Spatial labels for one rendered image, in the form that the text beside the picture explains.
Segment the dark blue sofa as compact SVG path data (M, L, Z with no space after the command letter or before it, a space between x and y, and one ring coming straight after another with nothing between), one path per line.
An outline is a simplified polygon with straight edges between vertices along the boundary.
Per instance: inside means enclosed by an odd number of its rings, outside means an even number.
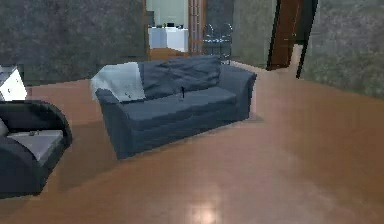
M216 55L137 63L143 100L119 102L107 89L94 98L119 160L249 118L254 72L222 64Z

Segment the wooden glazed room door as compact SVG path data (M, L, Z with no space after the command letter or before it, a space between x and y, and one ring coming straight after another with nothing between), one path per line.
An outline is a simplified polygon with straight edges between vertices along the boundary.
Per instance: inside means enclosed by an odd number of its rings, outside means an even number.
M188 51L190 55L202 53L205 16L206 0L188 0Z

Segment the brown wooden room door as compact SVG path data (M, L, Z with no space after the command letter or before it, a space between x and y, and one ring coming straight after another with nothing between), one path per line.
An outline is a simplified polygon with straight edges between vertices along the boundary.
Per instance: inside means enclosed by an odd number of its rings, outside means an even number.
M303 0L277 0L267 61L268 70L287 68L290 65L302 3Z

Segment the white blanket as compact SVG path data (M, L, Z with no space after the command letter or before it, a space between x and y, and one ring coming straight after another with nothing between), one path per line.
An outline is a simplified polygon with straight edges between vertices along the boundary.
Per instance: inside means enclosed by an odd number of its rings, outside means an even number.
M90 80L92 96L96 98L98 89L107 89L119 102L143 100L143 89L140 70L137 62L105 65Z

